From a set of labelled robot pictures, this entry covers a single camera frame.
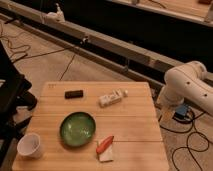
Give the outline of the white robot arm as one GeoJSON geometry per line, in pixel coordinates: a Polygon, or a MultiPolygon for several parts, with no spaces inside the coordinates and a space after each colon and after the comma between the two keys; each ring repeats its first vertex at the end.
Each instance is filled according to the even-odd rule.
{"type": "Polygon", "coordinates": [[[164,107],[177,107],[188,99],[213,115],[213,87],[204,82],[206,75],[207,69],[199,61],[169,69],[164,75],[159,103],[164,107]]]}

